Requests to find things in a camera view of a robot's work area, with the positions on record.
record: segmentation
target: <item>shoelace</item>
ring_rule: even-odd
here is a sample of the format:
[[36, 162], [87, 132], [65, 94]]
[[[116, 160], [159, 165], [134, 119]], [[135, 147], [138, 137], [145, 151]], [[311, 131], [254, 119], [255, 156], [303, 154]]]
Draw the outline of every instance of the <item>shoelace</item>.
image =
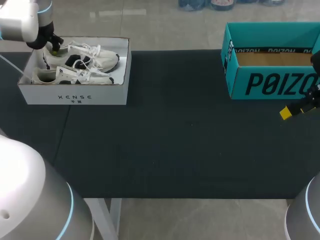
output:
[[97, 74], [97, 75], [101, 75], [101, 76], [106, 76], [106, 77], [110, 77], [110, 74], [108, 73], [104, 73], [104, 72], [101, 72], [99, 70], [99, 68], [96, 68], [94, 66], [92, 66], [91, 68], [88, 68], [87, 65], [84, 63], [83, 60], [81, 59], [78, 59], [76, 60], [73, 65], [72, 65], [72, 68], [75, 69], [75, 66], [78, 62], [81, 62], [84, 64], [86, 70], [80, 70], [80, 69], [77, 69], [76, 70], [76, 74], [77, 76], [76, 77], [73, 77], [72, 79], [73, 80], [78, 80], [78, 79], [86, 79], [91, 73], [94, 73], [94, 74]]
[[101, 46], [90, 46], [88, 44], [82, 43], [79, 44], [81, 46], [75, 46], [75, 45], [70, 45], [70, 47], [78, 49], [79, 51], [83, 52], [86, 56], [90, 58], [89, 61], [86, 61], [84, 64], [88, 64], [92, 61], [92, 65], [96, 68], [101, 68], [102, 64], [99, 60], [96, 59], [96, 56], [100, 53]]

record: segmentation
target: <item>tiled floor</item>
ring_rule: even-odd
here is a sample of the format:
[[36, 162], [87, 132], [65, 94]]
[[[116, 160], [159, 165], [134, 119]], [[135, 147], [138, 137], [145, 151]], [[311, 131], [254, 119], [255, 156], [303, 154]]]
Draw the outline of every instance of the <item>tiled floor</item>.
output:
[[285, 200], [123, 199], [119, 240], [286, 240]]
[[[133, 50], [219, 49], [227, 22], [318, 21], [319, 0], [282, 6], [237, 4], [231, 11], [178, 9], [178, 0], [54, 0], [59, 36], [130, 37]], [[0, 51], [29, 51], [3, 41]]]

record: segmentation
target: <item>shoebox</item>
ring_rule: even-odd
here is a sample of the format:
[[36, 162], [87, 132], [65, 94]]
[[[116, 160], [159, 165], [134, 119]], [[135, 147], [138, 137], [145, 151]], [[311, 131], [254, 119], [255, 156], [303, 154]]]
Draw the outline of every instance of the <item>shoebox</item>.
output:
[[230, 22], [221, 59], [232, 99], [301, 99], [319, 76], [319, 22]]
[[71, 41], [101, 45], [101, 49], [119, 54], [120, 60], [110, 73], [114, 84], [32, 84], [34, 67], [47, 69], [42, 50], [34, 50], [24, 69], [18, 86], [29, 105], [126, 105], [129, 86], [130, 40], [122, 37], [62, 37]]

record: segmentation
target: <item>dark table surface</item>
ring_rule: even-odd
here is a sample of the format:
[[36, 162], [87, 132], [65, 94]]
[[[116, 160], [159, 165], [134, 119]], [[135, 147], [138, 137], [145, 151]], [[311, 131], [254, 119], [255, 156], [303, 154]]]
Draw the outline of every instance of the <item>dark table surface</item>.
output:
[[[30, 53], [1, 52], [18, 68], [24, 69]], [[54, 162], [69, 107], [27, 105], [18, 88], [21, 74], [0, 59], [0, 128], [17, 141], [36, 149], [47, 161]]]
[[13, 82], [0, 126], [85, 198], [293, 198], [320, 170], [320, 110], [231, 100], [219, 50], [132, 52], [126, 106], [28, 106]]

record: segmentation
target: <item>sneaker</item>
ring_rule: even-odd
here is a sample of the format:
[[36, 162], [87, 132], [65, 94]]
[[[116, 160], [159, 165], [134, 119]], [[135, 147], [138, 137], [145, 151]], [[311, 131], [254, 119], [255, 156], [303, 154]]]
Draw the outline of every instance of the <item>sneaker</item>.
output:
[[35, 68], [32, 74], [33, 84], [114, 84], [115, 81], [109, 74], [99, 71], [97, 68], [86, 70], [69, 66], [58, 66], [56, 69], [43, 70]]
[[47, 70], [56, 69], [58, 66], [66, 65], [71, 67], [76, 60], [82, 60], [75, 66], [77, 69], [86, 69], [94, 67], [100, 69], [103, 73], [112, 72], [117, 66], [120, 56], [113, 52], [101, 49], [101, 46], [90, 46], [72, 41], [53, 55], [51, 44], [47, 44], [43, 49], [43, 60]]

